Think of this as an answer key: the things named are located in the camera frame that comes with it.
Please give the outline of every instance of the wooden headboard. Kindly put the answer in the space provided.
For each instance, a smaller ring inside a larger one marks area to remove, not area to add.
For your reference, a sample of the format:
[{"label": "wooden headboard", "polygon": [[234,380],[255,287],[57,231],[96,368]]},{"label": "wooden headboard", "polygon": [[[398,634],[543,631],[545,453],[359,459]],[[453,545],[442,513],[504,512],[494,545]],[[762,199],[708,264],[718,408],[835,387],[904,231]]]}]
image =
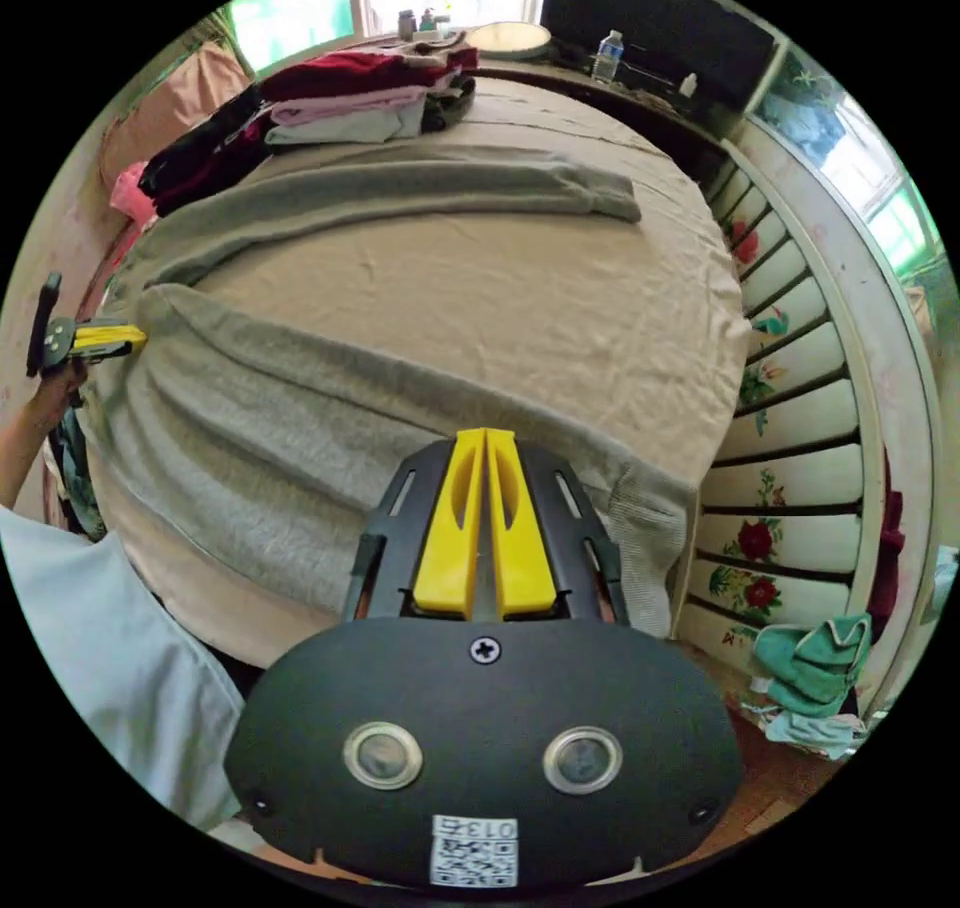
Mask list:
[{"label": "wooden headboard", "polygon": [[753,335],[730,430],[700,490],[673,597],[739,710],[767,624],[865,612],[884,509],[873,384],[829,269],[774,187],[729,142],[707,202],[734,253]]}]

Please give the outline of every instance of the red flower painting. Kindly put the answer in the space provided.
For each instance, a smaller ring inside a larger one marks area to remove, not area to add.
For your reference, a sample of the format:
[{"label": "red flower painting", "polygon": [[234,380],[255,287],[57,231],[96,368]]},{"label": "red flower painting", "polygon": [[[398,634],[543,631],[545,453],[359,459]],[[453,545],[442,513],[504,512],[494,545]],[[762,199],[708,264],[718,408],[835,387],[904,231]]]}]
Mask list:
[{"label": "red flower painting", "polygon": [[744,558],[750,561],[764,561],[770,556],[773,548],[773,535],[765,522],[758,521],[751,525],[750,522],[745,521],[737,535],[737,544]]},{"label": "red flower painting", "polygon": [[768,608],[777,597],[777,589],[769,578],[758,578],[743,593],[751,608]]},{"label": "red flower painting", "polygon": [[[730,237],[739,238],[746,230],[747,223],[745,221],[735,221],[730,226]],[[736,258],[741,265],[749,265],[756,259],[759,249],[760,238],[754,230],[737,242],[736,247],[733,249],[733,257]]]}]

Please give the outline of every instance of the green towel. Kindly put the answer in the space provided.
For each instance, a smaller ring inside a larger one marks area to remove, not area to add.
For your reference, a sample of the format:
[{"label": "green towel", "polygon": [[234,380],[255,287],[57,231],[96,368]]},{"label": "green towel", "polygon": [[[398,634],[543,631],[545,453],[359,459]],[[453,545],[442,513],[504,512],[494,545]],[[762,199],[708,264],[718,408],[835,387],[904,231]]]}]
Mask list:
[{"label": "green towel", "polygon": [[771,625],[753,653],[774,677],[769,696],[810,718],[840,711],[870,653],[870,615],[832,618],[817,628]]}]

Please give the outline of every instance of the sticker label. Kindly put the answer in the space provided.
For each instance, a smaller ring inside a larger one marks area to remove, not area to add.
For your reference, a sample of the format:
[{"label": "sticker label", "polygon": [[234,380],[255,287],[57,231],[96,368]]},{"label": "sticker label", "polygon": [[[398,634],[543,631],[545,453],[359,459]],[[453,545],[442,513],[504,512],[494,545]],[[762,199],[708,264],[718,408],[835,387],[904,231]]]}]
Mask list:
[{"label": "sticker label", "polygon": [[434,815],[430,884],[515,888],[519,844],[516,818]]}]

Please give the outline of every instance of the water bottle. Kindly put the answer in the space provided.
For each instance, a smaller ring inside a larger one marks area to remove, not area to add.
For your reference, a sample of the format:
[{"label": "water bottle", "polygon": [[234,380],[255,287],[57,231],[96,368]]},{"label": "water bottle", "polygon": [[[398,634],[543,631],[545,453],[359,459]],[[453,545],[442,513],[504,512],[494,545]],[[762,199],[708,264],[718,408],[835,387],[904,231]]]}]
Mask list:
[{"label": "water bottle", "polygon": [[406,8],[400,12],[397,19],[397,34],[401,41],[413,41],[413,36],[417,31],[417,18],[412,8]]},{"label": "water bottle", "polygon": [[623,35],[619,31],[611,31],[597,49],[597,57],[593,60],[594,81],[609,85],[613,81],[623,57]]}]

